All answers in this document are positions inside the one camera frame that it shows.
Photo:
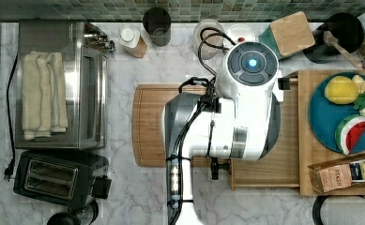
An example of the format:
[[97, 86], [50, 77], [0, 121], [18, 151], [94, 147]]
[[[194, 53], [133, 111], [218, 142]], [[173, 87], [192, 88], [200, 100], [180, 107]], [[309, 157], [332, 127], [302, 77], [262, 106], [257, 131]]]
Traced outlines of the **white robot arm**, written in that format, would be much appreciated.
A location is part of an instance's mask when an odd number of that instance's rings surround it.
[[279, 60], [265, 44], [233, 46], [215, 78], [192, 77], [184, 85], [202, 85], [202, 95], [180, 90], [165, 104], [161, 132], [165, 150], [169, 225], [196, 225], [191, 182], [194, 157], [256, 161], [275, 145], [281, 126], [274, 94]]

